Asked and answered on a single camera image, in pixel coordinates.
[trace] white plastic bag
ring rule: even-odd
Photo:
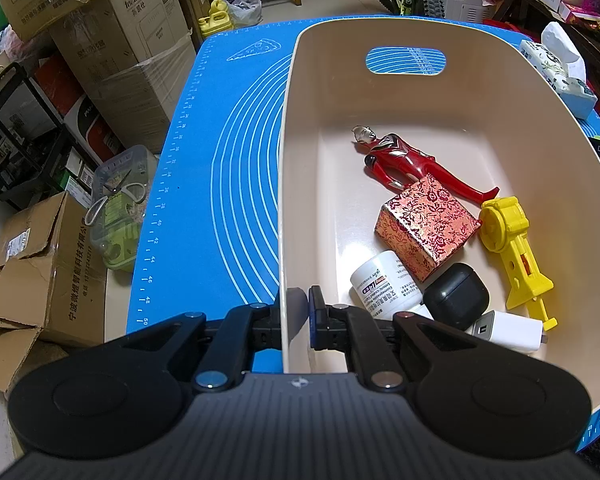
[[[260,0],[224,0],[229,7],[229,17],[235,28],[251,27],[262,20]]]

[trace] white usb charger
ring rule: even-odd
[[[535,352],[542,342],[542,321],[491,310],[478,318],[471,334],[519,352]]]

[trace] red gift box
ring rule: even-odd
[[[376,232],[421,282],[478,230],[475,219],[430,175],[382,206]]]

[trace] yellow bottle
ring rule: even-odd
[[[203,38],[208,38],[216,32],[232,30],[234,28],[234,24],[229,18],[227,9],[228,6],[224,0],[213,0],[211,2],[209,16],[198,20]]]
[[[556,326],[549,318],[540,297],[554,288],[554,283],[540,273],[536,259],[526,239],[529,220],[514,196],[495,198],[482,204],[480,211],[480,240],[492,253],[499,253],[507,269],[511,292],[507,310],[526,303],[529,316],[542,321],[545,330]]]

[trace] green container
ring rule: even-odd
[[[133,146],[100,165],[93,177],[92,203],[103,196],[107,201],[91,227],[91,243],[98,248],[105,265],[113,270],[133,272],[149,191],[158,161],[144,146]],[[146,196],[135,203],[123,192],[112,193],[122,183],[144,185]],[[131,188],[138,196],[138,186]]]

